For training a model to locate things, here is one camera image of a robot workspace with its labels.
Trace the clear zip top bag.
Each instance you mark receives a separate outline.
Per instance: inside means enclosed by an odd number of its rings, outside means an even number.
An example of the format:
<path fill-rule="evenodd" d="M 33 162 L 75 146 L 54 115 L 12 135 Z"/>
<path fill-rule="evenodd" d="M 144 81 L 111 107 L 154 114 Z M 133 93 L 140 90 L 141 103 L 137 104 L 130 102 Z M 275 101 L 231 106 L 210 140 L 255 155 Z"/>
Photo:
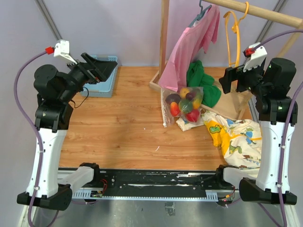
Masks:
<path fill-rule="evenodd" d="M 181 87 L 177 92 L 161 89 L 161 111 L 163 126 L 176 123 L 182 131 L 202 126 L 202 87 Z"/>

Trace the dark red fake apple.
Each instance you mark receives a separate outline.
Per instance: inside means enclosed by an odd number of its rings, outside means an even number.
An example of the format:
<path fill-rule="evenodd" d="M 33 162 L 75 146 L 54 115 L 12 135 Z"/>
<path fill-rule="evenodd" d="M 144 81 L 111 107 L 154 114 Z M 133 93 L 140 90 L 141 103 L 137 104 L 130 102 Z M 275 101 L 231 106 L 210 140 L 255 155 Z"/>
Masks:
<path fill-rule="evenodd" d="M 181 97 L 179 96 L 179 94 L 177 93 L 172 93 L 172 94 L 169 94 L 166 99 L 165 99 L 165 102 L 168 104 L 168 105 L 171 105 L 172 102 L 175 102 L 177 104 L 179 104 L 181 100 Z"/>

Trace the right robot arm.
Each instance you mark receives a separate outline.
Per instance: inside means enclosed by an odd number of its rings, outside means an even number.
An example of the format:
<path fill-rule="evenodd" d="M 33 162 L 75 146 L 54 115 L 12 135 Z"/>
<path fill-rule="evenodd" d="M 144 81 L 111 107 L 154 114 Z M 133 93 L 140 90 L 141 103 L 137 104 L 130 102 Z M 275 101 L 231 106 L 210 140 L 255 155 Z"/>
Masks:
<path fill-rule="evenodd" d="M 295 205 L 297 196 L 291 193 L 288 181 L 288 160 L 292 134 L 297 123 L 298 105 L 288 97 L 296 74 L 295 63 L 273 58 L 267 69 L 264 64 L 246 70 L 244 66 L 226 68 L 219 79 L 225 94 L 232 82 L 237 91 L 249 91 L 256 97 L 256 109 L 262 134 L 261 164 L 257 177 L 232 166 L 220 165 L 214 183 L 219 189 L 229 185 L 239 189 L 243 201 Z"/>

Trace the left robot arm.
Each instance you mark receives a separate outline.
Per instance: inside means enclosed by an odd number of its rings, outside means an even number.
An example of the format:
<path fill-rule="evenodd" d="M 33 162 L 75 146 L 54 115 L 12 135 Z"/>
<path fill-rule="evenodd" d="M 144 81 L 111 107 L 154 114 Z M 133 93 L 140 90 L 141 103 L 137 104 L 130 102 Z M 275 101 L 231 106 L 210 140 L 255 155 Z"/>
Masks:
<path fill-rule="evenodd" d="M 31 180 L 17 203 L 50 210 L 66 210 L 72 195 L 88 184 L 101 183 L 98 164 L 82 163 L 75 172 L 58 180 L 59 159 L 69 128 L 73 107 L 70 101 L 85 84 L 105 82 L 117 69 L 117 61 L 96 59 L 81 54 L 84 62 L 70 63 L 69 73 L 46 64 L 34 73 L 34 88 L 38 92 L 38 108 L 32 123 L 37 137 L 36 154 Z"/>

